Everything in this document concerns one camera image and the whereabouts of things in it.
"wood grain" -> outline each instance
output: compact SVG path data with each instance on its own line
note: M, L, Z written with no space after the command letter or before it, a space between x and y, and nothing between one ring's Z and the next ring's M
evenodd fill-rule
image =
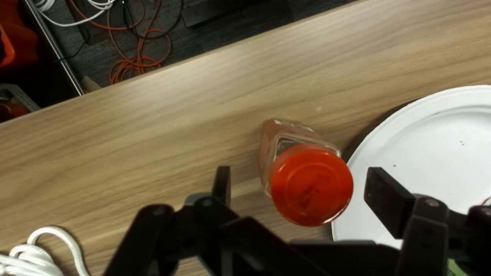
M210 188L219 163L233 166L237 212L285 239L325 237L262 194L259 124L302 120L345 148L395 105L489 82L489 12L487 0L359 1L1 124L1 248L58 223L101 274L142 205L177 208Z

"dark floor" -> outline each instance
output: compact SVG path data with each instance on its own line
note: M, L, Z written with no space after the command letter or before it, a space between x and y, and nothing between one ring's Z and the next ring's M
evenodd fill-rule
M138 0L135 1L135 16L141 13L141 4L145 5L145 19L154 12L158 0ZM194 27L185 27L182 19L170 32L171 38L171 53L168 59L162 64L171 64L211 48L234 42L237 39L270 30L273 27L332 9L336 5L349 2L352 0L253 0L247 7L225 13L211 21ZM164 0L154 25L165 28L176 18L179 10L177 0ZM58 0L56 4L47 12L52 18L58 21L73 19L69 12L65 1ZM115 4L111 12L111 22L122 22L121 4ZM90 76L99 85L108 84L110 67L119 59L111 42L108 41L107 30L99 30L90 24L82 27L52 27L55 36L59 39L59 45L67 55L73 70L78 78ZM121 42L124 53L133 55L135 51L135 35L128 30L118 32L116 39ZM167 48L162 39L154 39L147 44L145 53L150 56L161 56Z

